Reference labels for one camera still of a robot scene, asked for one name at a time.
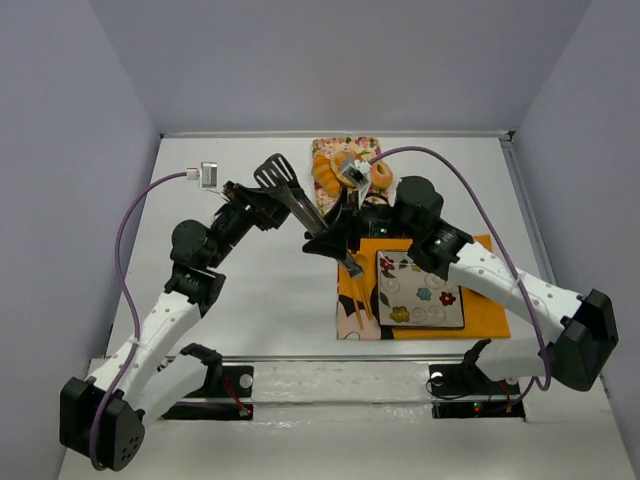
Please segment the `wooden spoon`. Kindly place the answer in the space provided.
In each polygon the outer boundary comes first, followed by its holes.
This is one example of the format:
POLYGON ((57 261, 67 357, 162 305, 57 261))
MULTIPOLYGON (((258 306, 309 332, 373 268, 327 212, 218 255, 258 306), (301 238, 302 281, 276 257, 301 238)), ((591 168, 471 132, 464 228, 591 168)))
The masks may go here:
POLYGON ((372 307, 370 304, 369 295, 367 293, 367 282, 365 277, 364 267, 367 265, 366 258, 360 254, 351 255, 351 266, 349 269, 349 275, 351 283, 357 288, 357 292, 360 300, 363 302, 367 319, 373 321, 372 307))

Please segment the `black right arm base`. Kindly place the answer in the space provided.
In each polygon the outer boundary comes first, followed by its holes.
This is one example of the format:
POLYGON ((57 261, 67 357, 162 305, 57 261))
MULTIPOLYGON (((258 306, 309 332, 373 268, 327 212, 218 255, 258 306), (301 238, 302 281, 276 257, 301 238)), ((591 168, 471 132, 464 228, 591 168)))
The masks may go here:
POLYGON ((519 400, 518 385, 489 380, 475 367, 462 364, 433 364, 425 382, 433 399, 432 416, 445 419, 484 419, 526 417, 519 400))

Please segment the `floral rectangular tray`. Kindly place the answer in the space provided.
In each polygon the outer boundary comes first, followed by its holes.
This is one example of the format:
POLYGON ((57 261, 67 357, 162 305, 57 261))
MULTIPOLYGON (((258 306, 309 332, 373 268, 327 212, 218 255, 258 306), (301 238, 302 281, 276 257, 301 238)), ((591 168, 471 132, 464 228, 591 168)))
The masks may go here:
MULTIPOLYGON (((380 154, 381 147, 379 139, 371 136, 317 138, 314 139, 311 144, 312 164, 315 155, 322 154, 331 161, 332 156, 338 151, 352 151, 357 156, 357 159, 365 161, 380 154)), ((342 174, 337 177, 342 184, 342 188, 346 187, 349 190, 355 188, 342 174)), ((314 181, 313 177, 312 179, 315 204, 322 213, 325 213, 339 195, 337 197, 331 197, 314 181)))

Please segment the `striped croissant bread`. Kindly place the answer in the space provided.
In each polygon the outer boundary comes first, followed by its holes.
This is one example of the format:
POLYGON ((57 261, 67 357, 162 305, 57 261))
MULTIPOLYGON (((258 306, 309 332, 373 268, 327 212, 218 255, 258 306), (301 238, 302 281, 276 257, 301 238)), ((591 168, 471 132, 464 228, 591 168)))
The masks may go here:
POLYGON ((337 197, 342 184, 331 168, 331 161, 326 156, 319 154, 313 157, 311 170, 314 181, 331 197, 337 197))

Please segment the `stainless steel serving tongs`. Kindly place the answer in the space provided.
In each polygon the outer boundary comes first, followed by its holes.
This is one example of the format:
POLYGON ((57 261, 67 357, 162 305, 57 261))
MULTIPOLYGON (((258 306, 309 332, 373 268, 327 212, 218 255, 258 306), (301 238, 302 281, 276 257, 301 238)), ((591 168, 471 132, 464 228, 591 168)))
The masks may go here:
MULTIPOLYGON (((291 214, 305 228, 314 229, 315 221, 311 218, 310 198, 300 186, 297 175, 286 160, 276 153, 260 164, 253 173, 254 179, 269 196, 286 205, 291 214)), ((349 274, 351 254, 346 260, 335 260, 349 274)))

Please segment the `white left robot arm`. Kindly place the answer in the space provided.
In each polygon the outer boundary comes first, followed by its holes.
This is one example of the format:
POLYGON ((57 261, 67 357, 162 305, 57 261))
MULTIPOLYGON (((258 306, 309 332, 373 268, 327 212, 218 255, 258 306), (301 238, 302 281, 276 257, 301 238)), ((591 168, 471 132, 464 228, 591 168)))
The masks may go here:
POLYGON ((134 313, 133 332, 120 349, 87 378, 72 377, 62 387, 63 446, 89 458, 96 470, 119 471, 130 463, 151 416, 137 402, 168 351, 217 301, 226 280, 217 267, 252 227, 279 228, 291 212, 279 196, 299 187, 295 180, 257 188, 227 182, 226 201, 210 225, 184 220, 174 228, 171 275, 150 313, 134 313))

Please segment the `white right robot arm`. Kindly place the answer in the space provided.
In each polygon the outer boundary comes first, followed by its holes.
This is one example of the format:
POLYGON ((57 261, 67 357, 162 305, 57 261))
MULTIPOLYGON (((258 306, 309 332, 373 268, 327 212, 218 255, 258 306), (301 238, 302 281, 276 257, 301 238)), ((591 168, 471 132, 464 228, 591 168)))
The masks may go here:
POLYGON ((489 335, 447 375, 456 392, 484 382, 553 378, 588 391, 618 343, 611 299, 559 288, 512 265, 444 221, 442 196, 422 177, 400 180, 393 204, 370 204, 342 190, 321 214, 303 204, 307 253, 336 260, 344 279, 364 280, 364 293, 382 326, 459 329, 475 293, 534 329, 529 340, 489 335))

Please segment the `square flower-patterned plate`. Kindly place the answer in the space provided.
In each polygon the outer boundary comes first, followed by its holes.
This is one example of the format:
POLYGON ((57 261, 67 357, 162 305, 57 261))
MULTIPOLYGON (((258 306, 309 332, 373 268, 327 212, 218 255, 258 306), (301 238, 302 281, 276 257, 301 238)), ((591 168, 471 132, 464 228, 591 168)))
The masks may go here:
POLYGON ((465 325, 458 285, 422 270, 406 251, 376 252, 376 305, 381 326, 460 330, 465 325))

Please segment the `twisted pretzel bread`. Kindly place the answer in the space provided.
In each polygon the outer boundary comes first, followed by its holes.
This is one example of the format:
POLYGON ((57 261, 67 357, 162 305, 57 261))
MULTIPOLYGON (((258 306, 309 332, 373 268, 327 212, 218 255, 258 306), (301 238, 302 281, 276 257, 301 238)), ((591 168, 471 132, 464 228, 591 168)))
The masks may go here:
POLYGON ((343 165, 356 159, 357 156, 352 151, 338 151, 332 156, 330 165, 334 173, 339 176, 342 174, 343 165))

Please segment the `wooden chopstick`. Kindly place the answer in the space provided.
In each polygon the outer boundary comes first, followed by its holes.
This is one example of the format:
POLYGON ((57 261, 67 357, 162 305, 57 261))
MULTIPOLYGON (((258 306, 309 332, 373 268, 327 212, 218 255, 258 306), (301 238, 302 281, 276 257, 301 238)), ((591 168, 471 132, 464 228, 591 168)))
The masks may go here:
POLYGON ((352 301, 353 301, 353 305, 354 305, 354 312, 356 315, 356 319, 358 322, 358 326, 359 329, 362 331, 364 326, 363 326, 363 320, 362 320, 362 316, 361 316, 361 310, 360 307, 358 305, 359 302, 359 297, 358 297, 358 292, 357 292, 357 283, 354 281, 353 278, 349 279, 349 289, 350 289, 350 293, 352 296, 352 301))

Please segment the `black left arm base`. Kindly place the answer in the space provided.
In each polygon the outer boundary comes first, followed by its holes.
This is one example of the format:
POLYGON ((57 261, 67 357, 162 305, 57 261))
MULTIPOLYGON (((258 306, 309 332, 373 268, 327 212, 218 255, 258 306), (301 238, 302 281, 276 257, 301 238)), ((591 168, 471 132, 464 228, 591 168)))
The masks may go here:
POLYGON ((174 404, 163 420, 176 421, 251 421, 254 367, 223 365, 218 379, 204 385, 174 404))

